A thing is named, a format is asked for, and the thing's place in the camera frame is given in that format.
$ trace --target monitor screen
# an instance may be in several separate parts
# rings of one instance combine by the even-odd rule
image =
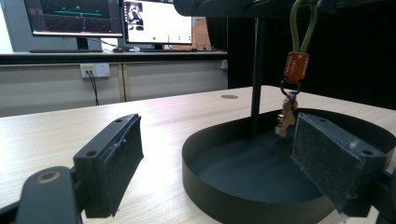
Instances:
[[[177,13],[164,0],[124,0],[124,29],[127,44],[192,44],[192,17]]]
[[[33,36],[123,37],[121,0],[24,0]]]

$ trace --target desk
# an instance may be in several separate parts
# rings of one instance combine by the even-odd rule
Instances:
[[[15,52],[0,54],[0,65],[67,64],[67,63],[129,63],[164,61],[208,61],[226,60],[227,52],[103,52],[103,53],[29,53]]]
[[[224,99],[222,95],[236,95]],[[284,95],[263,86],[261,113],[278,110]],[[396,111],[350,103],[308,93],[299,107],[331,110],[368,120],[396,134]],[[181,149],[191,134],[223,122],[249,117],[251,88],[212,91],[166,98],[100,105],[0,119],[0,207],[16,202],[24,180],[51,166],[72,167],[73,156],[109,122],[138,113],[145,158],[115,217],[85,223],[218,223],[203,213],[184,191]],[[395,167],[395,158],[390,165]],[[375,223],[349,218],[346,223]],[[342,223],[333,212],[321,224]]]

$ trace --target black stand pole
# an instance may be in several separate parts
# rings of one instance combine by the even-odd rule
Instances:
[[[256,47],[254,51],[254,68],[253,68],[253,93],[251,101],[251,135],[257,136],[259,128],[259,114],[260,114],[260,98],[262,94],[262,61],[263,61],[263,46],[265,33],[265,19],[256,19]]]

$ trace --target metal key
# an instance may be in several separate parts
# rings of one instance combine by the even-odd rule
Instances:
[[[297,94],[295,91],[291,91],[286,96],[283,101],[282,113],[277,115],[275,132],[281,137],[285,137],[287,134],[287,129],[290,125],[296,123],[296,118],[293,112],[297,109]]]

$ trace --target leather key tag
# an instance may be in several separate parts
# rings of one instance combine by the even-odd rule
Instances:
[[[309,62],[309,54],[292,51],[289,53],[286,62],[284,75],[289,83],[298,83],[305,77],[306,68]]]

